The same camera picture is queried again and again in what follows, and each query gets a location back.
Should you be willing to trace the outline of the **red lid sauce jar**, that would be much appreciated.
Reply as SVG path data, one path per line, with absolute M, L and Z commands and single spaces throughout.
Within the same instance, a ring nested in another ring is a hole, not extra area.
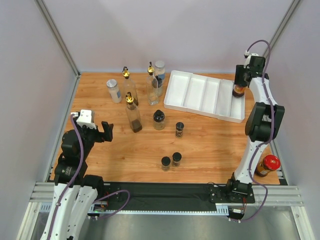
M 234 85 L 232 90 L 232 95 L 236 98 L 241 98 L 245 94 L 246 88 L 240 85 Z
M 260 177 L 267 176 L 270 172 L 274 172 L 281 166 L 280 159 L 275 155 L 266 155 L 256 166 L 255 174 Z

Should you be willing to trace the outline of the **oil bottle dark sauce front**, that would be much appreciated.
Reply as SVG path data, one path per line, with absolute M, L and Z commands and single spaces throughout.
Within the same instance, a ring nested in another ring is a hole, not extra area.
M 141 122 L 141 115 L 138 106 L 135 104 L 135 98 L 131 92 L 127 92 L 125 96 L 126 101 L 126 114 L 128 117 L 130 128 L 134 133 L 137 133 L 143 129 Z

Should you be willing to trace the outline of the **oil bottle dark sauce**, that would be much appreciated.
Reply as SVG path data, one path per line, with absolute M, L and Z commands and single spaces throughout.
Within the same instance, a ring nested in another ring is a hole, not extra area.
M 138 106 L 139 100 L 137 95 L 136 84 L 131 79 L 129 69 L 126 66 L 123 67 L 122 75 L 124 77 L 124 92 L 127 95 L 128 93 L 130 93 L 130 95 L 133 97 L 133 102 Z
M 126 101 L 126 114 L 128 117 L 130 128 L 134 133 L 137 133 L 143 129 L 141 122 L 141 115 L 138 106 L 135 104 L 135 98 L 131 92 L 127 92 L 125 96 Z

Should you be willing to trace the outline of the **silver lid jar white beads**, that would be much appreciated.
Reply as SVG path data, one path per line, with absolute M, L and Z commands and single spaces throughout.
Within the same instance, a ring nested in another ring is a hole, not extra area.
M 118 86 L 118 82 L 115 79 L 109 79 L 106 82 L 106 86 L 112 101 L 116 104 L 122 101 L 121 91 Z

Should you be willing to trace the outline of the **oil bottle dark sauce back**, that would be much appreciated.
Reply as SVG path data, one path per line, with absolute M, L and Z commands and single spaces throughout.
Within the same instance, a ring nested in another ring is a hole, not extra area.
M 136 84 L 131 79 L 129 69 L 126 66 L 123 67 L 122 75 L 124 77 L 124 92 L 127 95 L 128 93 L 130 93 L 130 95 L 133 97 L 133 102 L 138 106 L 139 100 L 137 95 Z

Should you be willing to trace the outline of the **clear oil bottle gold spout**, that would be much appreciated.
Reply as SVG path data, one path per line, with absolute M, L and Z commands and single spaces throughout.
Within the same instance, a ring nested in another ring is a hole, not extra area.
M 147 101 L 153 106 L 159 103 L 158 97 L 158 80 L 156 79 L 154 73 L 155 69 L 152 62 L 149 62 L 149 67 L 147 69 L 148 77 L 146 79 L 146 91 L 147 91 Z

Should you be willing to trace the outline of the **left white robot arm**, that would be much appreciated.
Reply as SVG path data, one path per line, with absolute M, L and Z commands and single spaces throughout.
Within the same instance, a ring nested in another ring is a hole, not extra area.
M 77 240 L 88 211 L 94 201 L 104 197 L 101 176 L 86 174 L 86 158 L 95 143 L 113 140 L 113 124 L 103 121 L 103 131 L 80 126 L 62 136 L 62 152 L 54 170 L 53 199 L 41 236 L 43 240 Z

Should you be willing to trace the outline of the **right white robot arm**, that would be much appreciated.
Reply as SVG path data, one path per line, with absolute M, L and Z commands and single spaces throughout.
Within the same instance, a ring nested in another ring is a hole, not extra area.
M 253 194 L 255 169 L 265 147 L 276 138 L 285 114 L 285 107 L 273 98 L 266 67 L 266 59 L 256 53 L 247 53 L 245 63 L 236 66 L 235 86 L 247 87 L 255 104 L 245 124 L 243 157 L 226 184 L 225 196 L 232 203 L 241 203 Z

